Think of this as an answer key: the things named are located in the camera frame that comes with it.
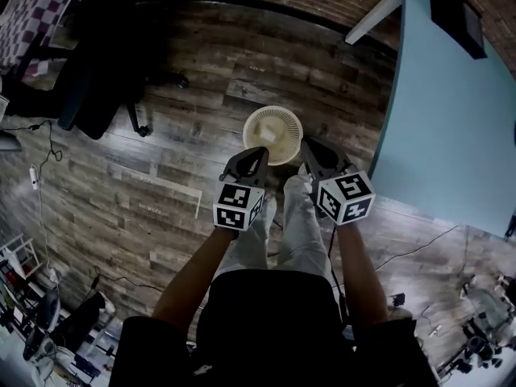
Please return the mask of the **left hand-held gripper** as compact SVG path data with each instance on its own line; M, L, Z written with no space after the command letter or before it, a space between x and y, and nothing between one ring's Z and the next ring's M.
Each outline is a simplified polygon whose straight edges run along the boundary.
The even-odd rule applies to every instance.
M246 149L227 162L214 194L216 227L246 231L264 204L269 152L266 147Z

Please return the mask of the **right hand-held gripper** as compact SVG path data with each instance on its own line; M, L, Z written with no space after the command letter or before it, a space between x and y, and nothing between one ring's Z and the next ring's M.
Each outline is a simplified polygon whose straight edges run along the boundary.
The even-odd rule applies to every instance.
M318 212L337 226L369 215L376 194L365 171L343 149L318 138L304 138L301 151Z

